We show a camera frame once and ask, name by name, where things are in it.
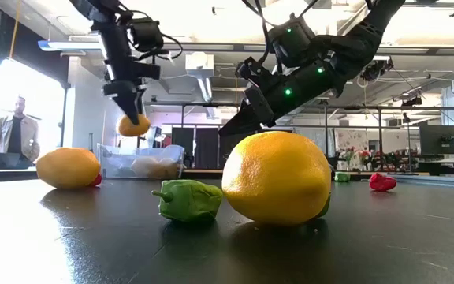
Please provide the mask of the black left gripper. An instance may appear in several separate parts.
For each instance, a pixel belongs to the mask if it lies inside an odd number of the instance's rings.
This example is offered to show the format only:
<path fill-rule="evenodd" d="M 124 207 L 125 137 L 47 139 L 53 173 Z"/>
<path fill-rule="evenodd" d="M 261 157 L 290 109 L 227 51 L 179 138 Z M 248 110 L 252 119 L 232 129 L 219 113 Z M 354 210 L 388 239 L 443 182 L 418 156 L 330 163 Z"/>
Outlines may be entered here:
<path fill-rule="evenodd" d="M 133 125 L 139 124 L 139 115 L 146 116 L 144 106 L 144 92 L 141 89 L 137 94 L 136 85 L 142 83 L 143 78 L 158 79 L 160 66 L 139 62 L 132 56 L 129 47 L 127 32 L 124 27 L 114 22 L 94 21 L 93 29 L 100 36 L 102 52 L 105 57 L 106 68 L 110 82 L 103 86 L 105 95 L 113 95 L 111 99 L 124 112 Z"/>

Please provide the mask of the flower bouquet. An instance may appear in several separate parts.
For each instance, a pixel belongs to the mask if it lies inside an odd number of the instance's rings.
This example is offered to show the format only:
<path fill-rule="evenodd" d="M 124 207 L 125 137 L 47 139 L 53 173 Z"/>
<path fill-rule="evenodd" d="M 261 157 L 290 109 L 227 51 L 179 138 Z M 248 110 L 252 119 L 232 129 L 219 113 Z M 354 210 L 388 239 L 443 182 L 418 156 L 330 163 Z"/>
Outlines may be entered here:
<path fill-rule="evenodd" d="M 340 158 L 345 162 L 348 170 L 368 170 L 372 161 L 372 154 L 367 149 L 355 147 L 340 149 Z"/>

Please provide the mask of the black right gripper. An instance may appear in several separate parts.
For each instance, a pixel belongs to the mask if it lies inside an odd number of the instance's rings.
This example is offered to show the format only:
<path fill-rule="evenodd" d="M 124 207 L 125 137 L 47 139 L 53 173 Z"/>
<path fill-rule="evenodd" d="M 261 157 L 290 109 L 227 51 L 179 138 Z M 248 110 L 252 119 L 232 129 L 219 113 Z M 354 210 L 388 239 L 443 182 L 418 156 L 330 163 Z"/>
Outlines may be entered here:
<path fill-rule="evenodd" d="M 324 92 L 339 95 L 344 79 L 327 61 L 317 60 L 289 75 L 272 74 L 250 57 L 240 63 L 236 74 L 251 85 L 236 114 L 218 131 L 220 136 L 250 133 L 261 124 L 272 127 L 276 120 Z"/>

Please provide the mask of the person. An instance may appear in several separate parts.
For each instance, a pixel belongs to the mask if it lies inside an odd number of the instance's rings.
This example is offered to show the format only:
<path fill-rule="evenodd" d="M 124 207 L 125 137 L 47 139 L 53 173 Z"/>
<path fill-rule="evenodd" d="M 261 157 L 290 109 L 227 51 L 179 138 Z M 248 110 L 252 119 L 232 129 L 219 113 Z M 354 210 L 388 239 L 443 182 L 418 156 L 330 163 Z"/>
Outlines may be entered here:
<path fill-rule="evenodd" d="M 38 122 L 24 113 L 26 100 L 18 96 L 13 113 L 0 117 L 0 153 L 18 154 L 29 165 L 40 153 Z"/>

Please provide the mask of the green leaf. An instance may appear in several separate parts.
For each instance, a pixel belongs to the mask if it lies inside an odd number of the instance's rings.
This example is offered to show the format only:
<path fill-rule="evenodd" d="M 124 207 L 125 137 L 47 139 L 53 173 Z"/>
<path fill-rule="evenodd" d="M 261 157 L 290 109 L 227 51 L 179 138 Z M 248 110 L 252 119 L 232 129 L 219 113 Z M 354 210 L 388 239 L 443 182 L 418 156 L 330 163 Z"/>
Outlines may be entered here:
<path fill-rule="evenodd" d="M 209 222 L 215 219 L 223 198 L 215 185 L 196 180 L 168 180 L 161 183 L 159 191 L 159 214 L 178 222 Z"/>

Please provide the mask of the yellow lemon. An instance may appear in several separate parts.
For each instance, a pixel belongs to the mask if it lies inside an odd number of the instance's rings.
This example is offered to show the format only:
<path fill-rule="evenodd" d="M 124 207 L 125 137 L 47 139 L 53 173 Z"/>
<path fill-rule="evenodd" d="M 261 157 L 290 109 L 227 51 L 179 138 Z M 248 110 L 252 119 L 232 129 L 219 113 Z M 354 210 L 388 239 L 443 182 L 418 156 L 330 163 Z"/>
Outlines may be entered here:
<path fill-rule="evenodd" d="M 163 158 L 158 162 L 158 177 L 174 179 L 179 176 L 181 164 L 171 158 Z"/>
<path fill-rule="evenodd" d="M 322 150 L 296 133 L 271 131 L 244 138 L 231 151 L 221 189 L 233 209 L 271 225 L 298 225 L 323 209 L 331 170 Z"/>
<path fill-rule="evenodd" d="M 154 178 L 158 175 L 161 167 L 159 162 L 148 156 L 142 156 L 135 159 L 131 165 L 131 170 L 136 176 L 141 178 Z"/>
<path fill-rule="evenodd" d="M 117 130 L 122 136 L 142 136 L 151 127 L 151 121 L 143 114 L 138 115 L 138 124 L 134 125 L 127 116 L 123 116 L 117 123 Z"/>
<path fill-rule="evenodd" d="M 57 148 L 36 162 L 38 178 L 56 189 L 82 189 L 100 174 L 96 156 L 84 148 Z"/>

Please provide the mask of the black pole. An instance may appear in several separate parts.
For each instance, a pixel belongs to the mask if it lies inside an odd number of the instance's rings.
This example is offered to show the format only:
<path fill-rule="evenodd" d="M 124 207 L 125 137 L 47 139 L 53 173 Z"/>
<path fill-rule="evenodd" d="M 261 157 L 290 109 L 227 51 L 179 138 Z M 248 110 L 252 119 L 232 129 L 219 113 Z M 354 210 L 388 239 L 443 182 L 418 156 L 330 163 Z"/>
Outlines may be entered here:
<path fill-rule="evenodd" d="M 71 84 L 68 82 L 62 82 L 61 87 L 63 89 L 63 105 L 62 105 L 62 117 L 61 117 L 61 122 L 59 124 L 60 129 L 61 129 L 61 137 L 60 137 L 60 143 L 59 147 L 64 146 L 64 141 L 65 141 L 65 119 L 66 119 L 66 107 L 67 107 L 67 100 L 68 100 L 68 91 L 71 88 Z"/>

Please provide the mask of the black ceiling spotlight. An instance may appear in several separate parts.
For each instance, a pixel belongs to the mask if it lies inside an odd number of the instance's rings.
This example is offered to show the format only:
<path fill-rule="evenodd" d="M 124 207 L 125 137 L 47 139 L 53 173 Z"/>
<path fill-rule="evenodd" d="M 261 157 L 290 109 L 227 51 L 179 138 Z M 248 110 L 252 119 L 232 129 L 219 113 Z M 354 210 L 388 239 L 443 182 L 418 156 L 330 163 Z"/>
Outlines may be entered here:
<path fill-rule="evenodd" d="M 364 70 L 360 73 L 360 77 L 365 81 L 377 80 L 380 76 L 383 76 L 392 68 L 393 68 L 392 59 L 374 60 L 364 68 Z"/>

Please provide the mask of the grey translucent plastic basket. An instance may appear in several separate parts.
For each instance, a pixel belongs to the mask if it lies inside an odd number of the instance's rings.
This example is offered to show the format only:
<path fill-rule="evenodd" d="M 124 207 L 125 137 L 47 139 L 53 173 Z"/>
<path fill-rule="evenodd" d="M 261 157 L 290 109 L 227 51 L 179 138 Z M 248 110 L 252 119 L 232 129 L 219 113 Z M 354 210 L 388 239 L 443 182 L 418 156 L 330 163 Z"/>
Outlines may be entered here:
<path fill-rule="evenodd" d="M 98 156 L 101 164 L 101 174 L 104 178 L 123 178 L 123 179 L 158 179 L 167 178 L 139 177 L 131 170 L 133 161 L 142 156 L 155 158 L 158 162 L 163 158 L 171 158 L 181 164 L 183 170 L 184 148 L 179 145 L 170 145 L 166 148 L 116 148 L 103 144 L 97 144 Z"/>

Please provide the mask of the black background monitor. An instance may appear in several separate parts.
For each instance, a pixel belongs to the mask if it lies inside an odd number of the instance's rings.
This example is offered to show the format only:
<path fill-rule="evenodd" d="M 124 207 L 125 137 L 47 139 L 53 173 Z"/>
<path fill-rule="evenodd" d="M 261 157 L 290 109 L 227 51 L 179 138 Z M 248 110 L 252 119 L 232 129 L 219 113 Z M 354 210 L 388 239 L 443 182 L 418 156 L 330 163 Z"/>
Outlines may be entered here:
<path fill-rule="evenodd" d="M 423 125 L 419 127 L 423 155 L 454 155 L 454 125 Z"/>

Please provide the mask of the white ceiling box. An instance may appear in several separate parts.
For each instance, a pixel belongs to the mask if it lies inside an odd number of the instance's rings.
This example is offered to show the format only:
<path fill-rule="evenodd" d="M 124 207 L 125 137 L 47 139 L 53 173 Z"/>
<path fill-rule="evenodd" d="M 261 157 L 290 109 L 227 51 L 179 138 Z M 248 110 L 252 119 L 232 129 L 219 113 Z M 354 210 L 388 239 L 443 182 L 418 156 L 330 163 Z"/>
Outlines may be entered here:
<path fill-rule="evenodd" d="M 199 51 L 186 54 L 185 71 L 190 77 L 212 77 L 214 75 L 214 56 Z"/>

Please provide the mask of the black metal table frame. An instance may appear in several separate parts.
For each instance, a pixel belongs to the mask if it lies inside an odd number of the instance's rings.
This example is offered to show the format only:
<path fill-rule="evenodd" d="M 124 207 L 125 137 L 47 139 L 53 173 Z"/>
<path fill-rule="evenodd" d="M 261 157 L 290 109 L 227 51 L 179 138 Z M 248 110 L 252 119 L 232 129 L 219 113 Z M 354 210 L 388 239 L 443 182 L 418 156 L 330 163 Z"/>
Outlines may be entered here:
<path fill-rule="evenodd" d="M 412 183 L 420 185 L 443 185 L 454 187 L 454 177 L 430 176 L 428 173 L 385 173 L 397 180 L 398 183 Z M 180 175 L 184 179 L 213 180 L 222 177 L 222 170 L 183 170 Z M 0 182 L 27 181 L 37 179 L 33 168 L 27 170 L 0 170 Z"/>

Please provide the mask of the dark laptop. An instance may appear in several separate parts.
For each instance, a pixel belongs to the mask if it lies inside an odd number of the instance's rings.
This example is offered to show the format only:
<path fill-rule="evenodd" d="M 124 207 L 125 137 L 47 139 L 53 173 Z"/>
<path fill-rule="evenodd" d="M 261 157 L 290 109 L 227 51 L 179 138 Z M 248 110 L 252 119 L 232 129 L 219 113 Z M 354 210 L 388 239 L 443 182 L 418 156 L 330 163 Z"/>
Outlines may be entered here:
<path fill-rule="evenodd" d="M 0 153 L 0 170 L 24 170 L 32 165 L 25 156 L 18 153 Z"/>

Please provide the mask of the grey overhead beam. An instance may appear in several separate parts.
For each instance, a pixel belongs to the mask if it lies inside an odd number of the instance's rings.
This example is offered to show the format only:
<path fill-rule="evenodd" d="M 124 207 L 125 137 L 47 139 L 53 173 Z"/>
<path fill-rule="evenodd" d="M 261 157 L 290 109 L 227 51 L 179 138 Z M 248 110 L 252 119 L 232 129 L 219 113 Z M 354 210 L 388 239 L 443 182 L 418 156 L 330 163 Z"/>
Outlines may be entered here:
<path fill-rule="evenodd" d="M 40 40 L 38 47 L 44 51 L 67 50 L 101 50 L 102 44 L 97 42 L 58 42 Z M 205 52 L 254 52 L 262 53 L 264 46 L 261 44 L 220 44 L 220 43 L 183 43 L 184 51 Z M 380 46 L 377 55 L 442 55 L 454 56 L 454 47 L 391 47 Z"/>

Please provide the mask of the black pipe rack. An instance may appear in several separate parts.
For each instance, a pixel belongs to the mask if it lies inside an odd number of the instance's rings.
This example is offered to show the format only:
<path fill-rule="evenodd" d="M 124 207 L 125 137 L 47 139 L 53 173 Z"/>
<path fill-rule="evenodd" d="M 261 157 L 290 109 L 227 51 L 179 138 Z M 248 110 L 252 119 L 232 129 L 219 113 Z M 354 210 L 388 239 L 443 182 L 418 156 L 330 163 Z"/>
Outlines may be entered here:
<path fill-rule="evenodd" d="M 233 108 L 234 112 L 239 111 L 243 106 L 241 103 L 173 103 L 173 102 L 145 102 L 143 104 L 145 107 L 180 107 L 181 116 L 184 116 L 185 109 L 187 107 L 203 107 L 203 108 L 226 108 L 230 107 Z M 326 113 L 329 110 L 346 110 L 346 111 L 368 111 L 368 110 L 376 110 L 378 112 L 378 116 L 383 110 L 397 110 L 397 111 L 409 111 L 409 110 L 421 110 L 421 111 L 454 111 L 454 106 L 369 106 L 369 105 L 325 105 L 325 104 L 317 104 L 317 105 L 304 105 L 300 106 L 295 110 L 292 110 L 287 116 L 291 116 L 293 114 L 297 114 L 301 110 L 324 110 Z"/>

